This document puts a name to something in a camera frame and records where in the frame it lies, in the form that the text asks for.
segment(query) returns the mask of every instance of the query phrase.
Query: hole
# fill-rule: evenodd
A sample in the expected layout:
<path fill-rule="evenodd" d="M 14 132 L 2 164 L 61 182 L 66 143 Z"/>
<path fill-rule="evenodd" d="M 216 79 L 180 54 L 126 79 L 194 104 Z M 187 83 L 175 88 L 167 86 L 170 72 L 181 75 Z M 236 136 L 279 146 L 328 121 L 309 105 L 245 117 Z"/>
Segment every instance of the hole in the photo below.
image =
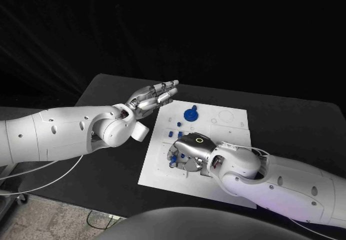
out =
<path fill-rule="evenodd" d="M 276 179 L 276 185 L 278 185 L 278 186 L 282 186 L 282 183 L 283 183 L 283 179 L 282 179 L 282 177 L 279 176 L 278 179 Z"/>
<path fill-rule="evenodd" d="M 57 130 L 57 127 L 56 126 L 51 126 L 51 134 L 56 134 L 56 130 Z"/>
<path fill-rule="evenodd" d="M 317 196 L 317 194 L 318 194 L 317 188 L 315 188 L 315 186 L 312 186 L 311 187 L 311 195 Z"/>
<path fill-rule="evenodd" d="M 83 121 L 79 122 L 79 128 L 80 128 L 80 130 L 85 129 L 85 122 Z"/>

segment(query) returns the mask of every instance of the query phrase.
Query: robotic hand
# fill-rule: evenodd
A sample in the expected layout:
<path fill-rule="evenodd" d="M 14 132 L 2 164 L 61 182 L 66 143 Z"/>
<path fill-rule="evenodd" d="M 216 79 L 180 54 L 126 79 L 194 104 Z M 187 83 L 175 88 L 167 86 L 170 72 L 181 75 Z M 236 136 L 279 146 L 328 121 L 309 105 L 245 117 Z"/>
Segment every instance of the robotic hand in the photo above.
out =
<path fill-rule="evenodd" d="M 206 167 L 223 191 L 301 222 L 346 228 L 346 179 L 311 165 L 198 133 L 183 135 L 167 152 L 168 166 L 188 172 Z"/>
<path fill-rule="evenodd" d="M 28 161 L 59 161 L 142 141 L 148 128 L 136 121 L 171 103 L 178 81 L 141 88 L 125 104 L 51 108 L 0 121 L 0 166 Z"/>

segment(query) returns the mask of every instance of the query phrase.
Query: black cable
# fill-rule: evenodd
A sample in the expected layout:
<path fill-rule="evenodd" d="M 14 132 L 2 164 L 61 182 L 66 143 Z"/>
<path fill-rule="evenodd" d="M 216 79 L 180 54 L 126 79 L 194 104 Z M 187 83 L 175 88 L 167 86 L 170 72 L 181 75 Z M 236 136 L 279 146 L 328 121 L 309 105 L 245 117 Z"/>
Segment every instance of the black cable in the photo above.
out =
<path fill-rule="evenodd" d="M 109 219 L 109 222 L 108 222 L 105 228 L 100 228 L 100 227 L 92 226 L 90 223 L 89 223 L 89 216 L 90 216 L 92 212 L 93 212 L 93 211 L 90 210 L 89 213 L 87 213 L 86 224 L 87 224 L 93 229 L 105 230 L 105 229 L 108 229 L 108 228 L 109 228 L 109 227 L 110 227 L 110 226 L 119 221 L 119 219 L 118 219 L 118 220 L 115 221 L 115 223 L 109 226 L 110 221 L 112 221 L 112 219 L 113 219 L 113 216 L 110 216 L 110 219 Z"/>

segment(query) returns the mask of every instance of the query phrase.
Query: circular cutout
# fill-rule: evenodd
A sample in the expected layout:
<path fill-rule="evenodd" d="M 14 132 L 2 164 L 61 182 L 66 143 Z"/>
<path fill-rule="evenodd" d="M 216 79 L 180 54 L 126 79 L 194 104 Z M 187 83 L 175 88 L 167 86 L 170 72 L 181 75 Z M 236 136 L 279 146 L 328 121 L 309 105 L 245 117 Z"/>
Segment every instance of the circular cutout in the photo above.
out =
<path fill-rule="evenodd" d="M 234 118 L 233 114 L 229 111 L 220 111 L 217 116 L 219 119 L 226 123 L 232 122 Z"/>

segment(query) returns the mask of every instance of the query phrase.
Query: white board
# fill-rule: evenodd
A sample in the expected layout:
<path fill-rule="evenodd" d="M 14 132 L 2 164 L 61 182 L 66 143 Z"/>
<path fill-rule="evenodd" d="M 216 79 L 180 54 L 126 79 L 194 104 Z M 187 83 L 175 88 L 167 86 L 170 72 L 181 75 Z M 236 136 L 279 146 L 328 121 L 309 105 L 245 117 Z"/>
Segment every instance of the white board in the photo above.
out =
<path fill-rule="evenodd" d="M 184 111 L 193 105 L 197 119 L 188 122 L 184 120 Z M 168 167 L 167 151 L 178 138 L 178 132 L 184 135 L 200 133 L 216 144 L 226 141 L 250 147 L 246 110 L 174 100 L 158 109 L 138 184 L 255 209 L 252 201 L 224 193 L 204 169 L 200 172 L 185 172 Z"/>

